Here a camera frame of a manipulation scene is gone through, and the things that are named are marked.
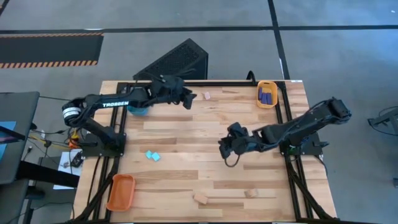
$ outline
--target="concrete floor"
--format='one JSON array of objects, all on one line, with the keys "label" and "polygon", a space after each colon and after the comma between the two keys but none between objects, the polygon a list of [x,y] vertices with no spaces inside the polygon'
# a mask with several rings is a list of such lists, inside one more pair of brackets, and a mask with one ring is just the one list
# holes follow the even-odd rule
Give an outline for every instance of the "concrete floor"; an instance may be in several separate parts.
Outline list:
[{"label": "concrete floor", "polygon": [[[280,26],[398,24],[393,0],[276,0]],[[271,25],[265,0],[10,0],[0,30],[86,29],[162,26]],[[343,220],[396,223],[398,177],[396,137],[373,131],[366,119],[397,105],[398,30],[281,32],[291,79],[304,80],[311,105],[335,96],[353,111],[342,128],[329,126],[325,163],[338,216]],[[95,67],[0,70],[1,91],[40,91],[73,98],[97,93],[103,80],[128,80],[186,38],[209,53],[209,79],[281,79],[273,31],[106,34]],[[40,99],[34,122],[40,129],[63,129],[63,102]],[[51,156],[60,151],[50,151]],[[39,151],[27,157],[36,162]],[[32,223],[68,219],[70,206],[34,213]]]}]

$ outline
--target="black mat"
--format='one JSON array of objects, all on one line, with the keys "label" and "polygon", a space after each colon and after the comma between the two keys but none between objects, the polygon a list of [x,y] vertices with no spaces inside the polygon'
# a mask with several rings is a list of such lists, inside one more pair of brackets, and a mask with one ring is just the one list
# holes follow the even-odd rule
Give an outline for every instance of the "black mat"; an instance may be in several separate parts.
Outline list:
[{"label": "black mat", "polygon": [[0,68],[96,65],[103,33],[0,36]]}]

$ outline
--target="orange bin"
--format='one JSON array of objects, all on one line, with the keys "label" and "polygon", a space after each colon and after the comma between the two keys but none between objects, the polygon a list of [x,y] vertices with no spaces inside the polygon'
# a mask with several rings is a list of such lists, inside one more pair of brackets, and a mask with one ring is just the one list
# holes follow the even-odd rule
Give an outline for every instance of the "orange bin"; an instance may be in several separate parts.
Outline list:
[{"label": "orange bin", "polygon": [[[261,103],[259,100],[259,90],[262,88],[263,93],[270,93],[272,97],[272,104],[265,105]],[[278,86],[276,83],[271,81],[259,81],[257,84],[257,92],[256,92],[257,106],[260,108],[273,108],[278,103]]]},{"label": "orange bin", "polygon": [[129,174],[116,174],[113,176],[111,196],[106,208],[114,212],[124,212],[130,209],[136,180]]}]

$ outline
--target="hazard stripe tape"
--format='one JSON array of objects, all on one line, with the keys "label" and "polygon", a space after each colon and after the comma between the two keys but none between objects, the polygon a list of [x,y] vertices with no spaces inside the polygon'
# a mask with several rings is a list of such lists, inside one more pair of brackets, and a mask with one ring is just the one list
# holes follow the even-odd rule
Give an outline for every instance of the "hazard stripe tape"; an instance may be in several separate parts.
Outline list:
[{"label": "hazard stripe tape", "polygon": [[102,35],[104,33],[85,33],[85,34],[24,34],[24,35],[0,35],[0,38],[22,38],[22,37],[81,37],[81,36],[93,36],[93,35]]},{"label": "hazard stripe tape", "polygon": [[49,67],[70,67],[70,66],[92,66],[97,61],[67,61],[67,62],[27,62],[27,63],[0,63],[0,68],[49,68]]}]

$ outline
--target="wooden table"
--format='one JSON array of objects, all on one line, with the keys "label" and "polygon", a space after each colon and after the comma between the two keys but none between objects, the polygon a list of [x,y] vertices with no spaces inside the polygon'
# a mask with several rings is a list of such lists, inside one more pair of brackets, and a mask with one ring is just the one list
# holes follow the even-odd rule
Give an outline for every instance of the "wooden table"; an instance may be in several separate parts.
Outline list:
[{"label": "wooden table", "polygon": [[[105,81],[102,94],[115,93],[118,81]],[[302,82],[286,81],[293,117],[308,109]],[[127,144],[120,160],[119,173],[132,174],[136,180],[133,206],[127,212],[113,212],[112,222],[238,222],[292,221],[294,211],[284,158],[279,149],[251,152],[241,156],[236,167],[224,164],[217,141],[227,135],[227,127],[240,122],[248,130],[277,123],[275,109],[256,106],[256,88],[188,87],[198,96],[191,110],[182,105],[161,104],[151,107],[145,117],[128,113],[125,132]],[[205,100],[208,91],[211,99]],[[284,121],[282,97],[279,97]],[[112,109],[98,110],[95,120],[108,126]],[[158,162],[148,160],[146,151],[158,152]],[[234,162],[235,155],[228,159]],[[313,156],[302,156],[309,191],[332,216],[336,216],[324,167]],[[86,207],[96,158],[86,159],[75,198],[75,211]],[[100,176],[99,163],[93,193]],[[255,198],[244,191],[258,189]],[[192,199],[205,194],[206,205]],[[302,194],[298,190],[301,214],[305,217]],[[106,192],[101,204],[104,217]]]}]

